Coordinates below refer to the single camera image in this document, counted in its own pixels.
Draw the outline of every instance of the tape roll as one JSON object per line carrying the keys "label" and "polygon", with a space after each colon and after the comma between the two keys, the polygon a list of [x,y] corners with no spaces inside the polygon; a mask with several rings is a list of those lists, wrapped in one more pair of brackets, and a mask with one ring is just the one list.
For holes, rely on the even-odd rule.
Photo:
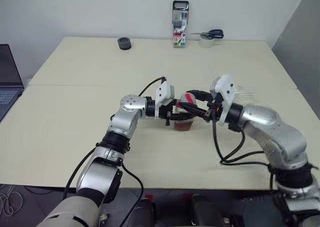
{"label": "tape roll", "polygon": [[214,45],[215,39],[208,38],[206,35],[200,34],[199,46],[202,48],[210,48]]}

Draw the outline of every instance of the gray floor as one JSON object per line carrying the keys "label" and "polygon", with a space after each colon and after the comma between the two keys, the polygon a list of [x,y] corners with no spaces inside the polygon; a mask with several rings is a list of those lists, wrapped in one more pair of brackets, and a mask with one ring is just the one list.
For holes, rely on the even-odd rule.
{"label": "gray floor", "polygon": [[[0,216],[1,227],[34,227],[61,201],[62,192],[31,188],[34,194],[23,186],[17,185],[15,191],[23,196],[21,210],[11,217]],[[126,213],[139,196],[139,189],[120,189],[115,200],[102,207],[101,213],[108,213],[108,220],[100,226],[118,227]],[[228,214],[242,215],[246,227],[282,227],[280,213],[272,204],[268,195],[252,198],[235,198],[235,191],[223,190],[184,190],[184,189],[146,189],[145,195],[153,195],[156,204],[156,227],[190,226],[186,194],[202,194],[220,206],[221,211]],[[12,196],[13,208],[19,205],[19,199]]]}

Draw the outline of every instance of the white table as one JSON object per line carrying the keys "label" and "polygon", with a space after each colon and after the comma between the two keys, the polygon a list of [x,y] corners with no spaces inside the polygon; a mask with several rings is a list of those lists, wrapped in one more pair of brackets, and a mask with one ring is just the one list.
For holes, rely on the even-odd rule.
{"label": "white table", "polygon": [[[202,55],[202,49],[196,42],[189,44],[193,52],[188,48],[172,50],[169,40],[135,39],[132,40],[131,52],[122,52],[117,45],[111,48],[113,41],[65,38],[39,70],[31,85],[0,123],[0,183],[63,187],[83,156],[104,136],[110,123],[109,117],[118,110],[123,96],[139,93],[148,82],[162,75],[175,85],[177,97],[190,89],[208,90],[213,77],[224,74],[224,70],[230,71],[227,74],[234,74],[232,71],[236,73],[236,82],[240,80],[242,90],[255,93],[241,96],[240,103],[254,102],[277,110],[285,122],[305,135],[310,162],[319,165],[320,122],[264,42],[224,41],[211,49],[203,49],[208,54]],[[145,60],[154,65],[140,59],[143,54],[137,49],[140,46],[144,50],[143,43],[146,42],[158,43],[153,52],[149,50],[145,56]],[[109,59],[97,46],[110,49]],[[245,54],[244,49],[260,51],[255,51],[250,57],[250,51]],[[225,62],[219,55],[214,58],[214,63],[223,65],[219,71],[210,67],[213,61],[210,56],[215,55],[216,51],[225,56]],[[90,69],[83,57],[85,52],[88,59],[95,60]],[[162,64],[157,63],[150,57],[152,53],[155,56],[167,53],[172,62],[161,59]],[[185,65],[176,66],[179,60],[188,59],[192,53],[201,60],[201,64],[194,66],[185,61],[188,68]],[[123,55],[129,55],[128,59],[120,58]],[[123,66],[130,63],[128,72],[131,75],[125,75],[120,67],[116,69],[114,65],[117,61]],[[232,62],[237,62],[239,68],[233,68]],[[153,71],[163,66],[167,72],[147,71],[149,66],[153,66]],[[178,70],[182,69],[189,71],[180,74]],[[264,76],[253,78],[249,74],[257,72],[257,69]],[[146,95],[154,96],[155,88],[156,85],[151,87]],[[239,143],[240,135],[224,126],[218,128],[218,139],[226,154]],[[164,120],[140,120],[130,143],[131,150],[125,155],[125,164],[141,178],[146,188],[268,188],[269,173],[263,166],[220,165],[211,126],[199,119],[188,132],[174,131],[172,126],[165,126]],[[239,155],[259,149],[256,142],[247,138]],[[266,161],[263,155],[251,156],[248,160]],[[317,171],[314,174],[320,179]],[[124,173],[121,187],[138,185]]]}

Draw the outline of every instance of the wire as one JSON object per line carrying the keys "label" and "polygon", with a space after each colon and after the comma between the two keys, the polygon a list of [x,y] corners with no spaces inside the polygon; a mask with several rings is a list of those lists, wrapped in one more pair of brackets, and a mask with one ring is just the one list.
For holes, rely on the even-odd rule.
{"label": "wire", "polygon": [[78,170],[80,169],[80,167],[84,164],[84,162],[88,159],[88,157],[95,151],[95,147],[90,150],[89,153],[86,154],[86,156],[80,161],[80,163],[77,165],[77,167],[74,169],[72,175],[70,176],[68,182],[66,183],[66,186],[64,188],[64,191],[63,191],[63,196],[62,196],[62,200],[64,200],[65,198],[67,198],[67,194],[69,192],[69,188],[70,188],[70,185],[74,179],[74,177],[76,176]]}
{"label": "wire", "polygon": [[[5,186],[6,186],[5,184],[0,185],[0,189],[2,189]],[[17,213],[21,209],[22,205],[24,204],[24,199],[19,192],[13,191],[16,187],[15,185],[10,184],[8,186],[9,186],[9,189],[7,190],[6,193],[0,193],[0,201],[1,201],[0,216],[3,213],[4,215],[10,217],[10,216],[13,216],[15,213]],[[21,200],[21,203],[17,209],[14,209],[10,205],[10,196],[13,194],[18,195]]]}
{"label": "wire", "polygon": [[24,188],[25,188],[28,192],[30,192],[30,193],[32,193],[32,194],[35,194],[35,195],[47,195],[47,194],[50,194],[50,193],[53,191],[53,190],[49,190],[48,192],[42,193],[42,192],[34,192],[33,190],[29,189],[27,186],[24,186]]}
{"label": "wire", "polygon": [[122,163],[122,168],[124,169],[125,172],[127,172],[129,175],[131,175],[133,178],[135,178],[135,179],[139,182],[139,184],[140,184],[140,186],[141,186],[141,192],[140,192],[140,195],[139,195],[138,199],[136,200],[136,202],[134,203],[134,205],[131,207],[131,209],[129,210],[129,212],[126,214],[126,216],[125,216],[124,219],[122,220],[122,222],[121,222],[121,224],[120,224],[119,227],[122,227],[122,226],[125,224],[126,220],[127,220],[128,217],[131,215],[132,211],[135,209],[135,207],[137,206],[137,204],[138,204],[139,201],[141,200],[142,195],[144,194],[144,185],[142,184],[141,180],[140,180],[137,176],[135,176],[133,173],[131,173],[131,172],[125,167],[125,165],[124,165],[123,163]]}
{"label": "wire", "polygon": [[218,156],[220,157],[220,164],[225,165],[225,166],[241,166],[241,165],[268,166],[266,163],[258,162],[258,161],[234,163],[234,162],[242,160],[243,158],[246,158],[248,156],[252,156],[252,155],[256,155],[256,154],[263,154],[264,153],[263,151],[252,151],[252,152],[243,154],[239,157],[236,157],[234,159],[228,159],[228,158],[232,157],[235,153],[237,153],[244,145],[246,137],[245,137],[245,133],[243,132],[243,130],[241,131],[242,139],[241,139],[240,144],[233,151],[231,151],[229,154],[227,154],[225,157],[222,155],[220,148],[219,148],[219,144],[218,144],[218,138],[217,138],[217,124],[216,124],[216,113],[215,112],[212,113],[212,133],[213,133],[214,146],[215,146],[215,149],[216,149]]}
{"label": "wire", "polygon": [[162,81],[162,82],[164,82],[164,81],[166,81],[166,77],[162,76],[162,77],[156,78],[154,81],[150,82],[150,83],[141,91],[141,93],[140,93],[138,96],[142,96],[142,94],[143,94],[152,84],[154,84],[154,83],[157,82],[157,81]]}

